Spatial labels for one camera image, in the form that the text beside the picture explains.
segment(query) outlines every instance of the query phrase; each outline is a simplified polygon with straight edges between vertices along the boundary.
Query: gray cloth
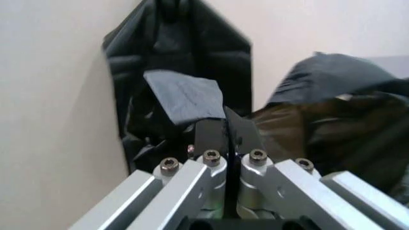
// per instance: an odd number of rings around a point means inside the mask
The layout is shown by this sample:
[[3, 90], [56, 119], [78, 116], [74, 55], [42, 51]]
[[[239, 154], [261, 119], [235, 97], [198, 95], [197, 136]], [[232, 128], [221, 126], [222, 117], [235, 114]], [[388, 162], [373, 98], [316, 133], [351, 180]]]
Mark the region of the gray cloth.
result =
[[144, 78], [175, 125], [204, 118], [226, 118], [223, 94], [215, 80], [168, 70], [152, 70]]

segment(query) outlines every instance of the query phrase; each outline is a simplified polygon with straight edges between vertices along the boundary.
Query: white wall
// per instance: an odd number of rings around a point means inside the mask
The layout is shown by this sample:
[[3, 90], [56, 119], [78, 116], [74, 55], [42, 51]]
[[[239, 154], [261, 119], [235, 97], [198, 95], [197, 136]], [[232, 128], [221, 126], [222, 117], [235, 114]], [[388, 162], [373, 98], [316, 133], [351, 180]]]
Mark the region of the white wall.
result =
[[102, 38], [138, 0], [1, 0], [0, 229], [64, 229], [126, 176]]
[[[126, 177], [100, 45], [139, 0], [1, 0], [0, 229], [63, 229]], [[409, 54], [407, 0], [209, 0], [253, 42], [254, 108], [315, 50]]]

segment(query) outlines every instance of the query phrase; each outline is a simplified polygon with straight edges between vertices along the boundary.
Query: silver metal bar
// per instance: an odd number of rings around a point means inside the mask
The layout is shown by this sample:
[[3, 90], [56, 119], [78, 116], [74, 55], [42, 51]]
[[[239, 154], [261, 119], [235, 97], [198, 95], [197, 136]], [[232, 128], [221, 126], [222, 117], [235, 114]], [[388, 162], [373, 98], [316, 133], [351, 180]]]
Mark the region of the silver metal bar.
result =
[[320, 179], [332, 191], [385, 229], [409, 229], [409, 209], [350, 172]]
[[135, 171], [88, 213], [71, 230], [125, 229], [162, 188], [149, 173]]
[[210, 169], [188, 160], [127, 229], [176, 229], [185, 216], [197, 216], [211, 188]]
[[306, 216], [322, 229], [382, 229], [292, 160], [269, 166], [255, 186], [284, 218]]

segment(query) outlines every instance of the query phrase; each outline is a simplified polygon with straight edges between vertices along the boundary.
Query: black plastic bag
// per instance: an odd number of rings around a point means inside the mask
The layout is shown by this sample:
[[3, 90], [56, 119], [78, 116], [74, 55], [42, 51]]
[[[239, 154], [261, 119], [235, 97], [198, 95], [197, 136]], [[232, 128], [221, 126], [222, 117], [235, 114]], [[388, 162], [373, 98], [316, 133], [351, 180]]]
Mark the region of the black plastic bag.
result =
[[[106, 36], [103, 47], [113, 76], [119, 135], [130, 172], [138, 168], [135, 157], [141, 151], [155, 150], [148, 154], [158, 156], [164, 151], [172, 151], [175, 157], [182, 154], [179, 150], [192, 141], [185, 136], [191, 131], [186, 128], [195, 122], [181, 121], [180, 125], [169, 119], [143, 78], [146, 70], [172, 70], [216, 80], [224, 105], [240, 115], [251, 113], [249, 42], [199, 0], [144, 0]], [[126, 127], [131, 115], [146, 117], [156, 133], [133, 133]], [[138, 161], [138, 165], [149, 165], [146, 170], [158, 163]]]
[[295, 65], [252, 115], [273, 161], [349, 170], [409, 202], [409, 81], [361, 58], [318, 53]]

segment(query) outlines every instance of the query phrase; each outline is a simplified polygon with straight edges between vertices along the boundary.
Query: screw head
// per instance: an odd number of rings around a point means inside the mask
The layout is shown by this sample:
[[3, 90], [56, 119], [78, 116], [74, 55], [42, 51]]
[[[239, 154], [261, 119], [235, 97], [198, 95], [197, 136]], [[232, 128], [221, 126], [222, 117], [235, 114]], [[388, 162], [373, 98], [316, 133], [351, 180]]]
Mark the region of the screw head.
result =
[[194, 145], [187, 146], [187, 157], [193, 158], [194, 157]]
[[297, 158], [295, 162], [305, 171], [311, 173], [314, 170], [314, 164], [305, 158]]
[[220, 164], [220, 152], [214, 149], [208, 149], [203, 153], [203, 163], [209, 167], [218, 166]]
[[179, 161], [174, 157], [167, 157], [160, 162], [160, 172], [165, 176], [173, 176], [179, 170]]
[[267, 153], [261, 149], [253, 149], [250, 152], [250, 162], [257, 166], [265, 165], [267, 162]]

